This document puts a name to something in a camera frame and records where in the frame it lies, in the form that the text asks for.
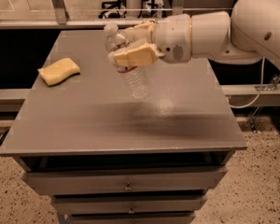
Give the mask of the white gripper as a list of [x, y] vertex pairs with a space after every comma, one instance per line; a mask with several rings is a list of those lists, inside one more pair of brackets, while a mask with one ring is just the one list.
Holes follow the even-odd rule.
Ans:
[[110, 51], [108, 59], [121, 67], [148, 66], [159, 58], [167, 63], [185, 63], [190, 60], [190, 26], [190, 15], [180, 14], [169, 16], [157, 25], [147, 21], [122, 29], [120, 32], [132, 44]]

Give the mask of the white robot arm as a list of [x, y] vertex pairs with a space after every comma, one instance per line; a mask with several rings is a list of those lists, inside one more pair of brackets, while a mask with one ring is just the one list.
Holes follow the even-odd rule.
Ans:
[[158, 59], [251, 64], [265, 58], [280, 71], [280, 0], [238, 0], [232, 13], [169, 16], [123, 32], [130, 44], [108, 53], [119, 67], [148, 66]]

